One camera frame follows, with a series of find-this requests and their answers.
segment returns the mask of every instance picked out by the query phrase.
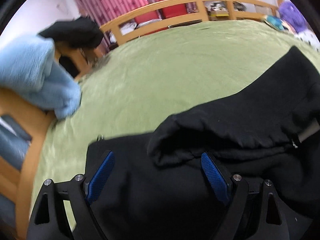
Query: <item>light blue towel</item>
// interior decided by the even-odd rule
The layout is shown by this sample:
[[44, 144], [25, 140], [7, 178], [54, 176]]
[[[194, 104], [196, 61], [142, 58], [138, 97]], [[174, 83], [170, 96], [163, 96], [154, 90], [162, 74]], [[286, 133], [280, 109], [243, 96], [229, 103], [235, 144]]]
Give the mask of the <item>light blue towel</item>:
[[63, 119], [78, 109], [81, 89], [53, 57], [52, 39], [35, 35], [14, 39], [0, 51], [0, 86]]

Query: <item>green blanket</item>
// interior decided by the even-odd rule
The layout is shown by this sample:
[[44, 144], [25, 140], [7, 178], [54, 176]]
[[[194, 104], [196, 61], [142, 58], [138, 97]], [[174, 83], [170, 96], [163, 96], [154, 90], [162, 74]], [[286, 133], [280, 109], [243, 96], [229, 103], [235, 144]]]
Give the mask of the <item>green blanket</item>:
[[79, 110], [49, 128], [32, 207], [45, 179], [60, 182], [84, 173], [88, 144], [98, 135], [152, 131], [170, 114], [234, 94], [292, 45], [320, 67], [319, 54], [308, 44], [250, 20], [173, 28], [113, 50], [81, 81]]

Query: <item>metal bolt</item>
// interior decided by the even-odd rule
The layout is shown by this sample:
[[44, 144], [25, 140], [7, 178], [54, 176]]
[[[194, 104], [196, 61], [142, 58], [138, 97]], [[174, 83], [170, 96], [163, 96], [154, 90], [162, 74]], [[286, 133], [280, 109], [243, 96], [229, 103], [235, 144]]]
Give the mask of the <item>metal bolt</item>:
[[76, 181], [81, 181], [83, 179], [83, 175], [82, 174], [78, 174], [75, 176], [75, 180]]
[[264, 183], [265, 183], [267, 186], [271, 186], [271, 185], [272, 185], [272, 182], [271, 182], [270, 179], [266, 179], [266, 180], [264, 181]]
[[233, 179], [236, 181], [241, 181], [242, 177], [239, 174], [233, 175]]
[[46, 186], [48, 186], [48, 185], [50, 185], [51, 182], [52, 182], [51, 179], [46, 179], [43, 184], [45, 184]]

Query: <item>black jacket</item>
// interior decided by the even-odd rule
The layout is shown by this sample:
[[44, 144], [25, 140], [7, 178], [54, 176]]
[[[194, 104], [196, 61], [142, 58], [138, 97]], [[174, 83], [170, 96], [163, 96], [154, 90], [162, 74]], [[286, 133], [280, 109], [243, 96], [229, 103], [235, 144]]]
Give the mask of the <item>black jacket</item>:
[[[153, 133], [91, 144], [86, 170], [107, 149], [116, 159], [93, 212], [110, 239], [208, 239], [225, 211], [201, 171], [210, 150], [231, 173], [272, 180], [288, 206], [313, 218], [320, 132], [302, 143], [297, 134], [319, 114], [319, 73], [293, 47], [235, 95], [171, 115]], [[295, 223], [291, 239], [301, 237]]]

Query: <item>wooden bed frame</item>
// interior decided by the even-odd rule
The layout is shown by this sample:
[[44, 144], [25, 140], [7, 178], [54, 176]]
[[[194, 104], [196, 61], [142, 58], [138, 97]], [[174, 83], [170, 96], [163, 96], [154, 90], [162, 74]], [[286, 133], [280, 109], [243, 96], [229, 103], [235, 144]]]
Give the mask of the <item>wooden bed frame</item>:
[[[115, 18], [100, 27], [103, 32], [112, 31], [116, 37], [118, 45], [122, 45], [132, 39], [170, 25], [181, 24], [189, 21], [201, 20], [209, 21], [204, 1], [214, 0], [164, 0], [146, 5], [131, 12]], [[276, 15], [277, 6], [258, 1], [258, 0], [221, 0], [226, 1], [228, 8], [228, 18], [260, 20], [263, 14], [235, 11], [233, 2], [251, 3], [270, 8], [272, 14]], [[151, 23], [126, 35], [122, 35], [119, 25], [125, 23], [136, 16], [165, 8], [172, 5], [195, 2], [197, 12], [181, 15], [169, 19], [164, 19]], [[17, 239], [26, 239], [29, 219], [29, 209], [33, 180], [36, 175], [42, 145], [45, 140], [50, 123], [55, 119], [54, 113], [45, 114], [39, 108], [29, 104], [13, 91], [0, 88], [0, 116], [9, 114], [20, 126], [32, 136], [30, 148], [26, 154], [21, 171], [18, 171], [0, 157], [0, 193], [15, 203], [16, 213], [16, 235]]]

